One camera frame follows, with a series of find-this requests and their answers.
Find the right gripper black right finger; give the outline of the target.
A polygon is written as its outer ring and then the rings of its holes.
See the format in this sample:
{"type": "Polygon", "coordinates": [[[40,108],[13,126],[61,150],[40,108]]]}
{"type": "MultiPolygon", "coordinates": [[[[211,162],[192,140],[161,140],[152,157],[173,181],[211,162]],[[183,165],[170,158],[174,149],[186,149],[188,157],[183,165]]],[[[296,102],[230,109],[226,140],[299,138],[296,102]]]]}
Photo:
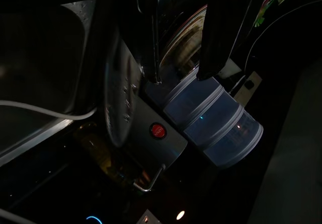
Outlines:
{"type": "Polygon", "coordinates": [[[216,75],[234,47],[251,0],[208,0],[197,80],[216,75]]]}

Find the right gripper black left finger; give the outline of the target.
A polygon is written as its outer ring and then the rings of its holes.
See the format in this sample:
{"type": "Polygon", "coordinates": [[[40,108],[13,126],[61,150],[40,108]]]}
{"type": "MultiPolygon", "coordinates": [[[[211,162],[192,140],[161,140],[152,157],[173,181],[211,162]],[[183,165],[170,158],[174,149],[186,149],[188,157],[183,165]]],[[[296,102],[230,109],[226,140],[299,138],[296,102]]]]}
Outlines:
{"type": "Polygon", "coordinates": [[[159,84],[158,0],[113,0],[118,26],[147,80],[159,84]]]}

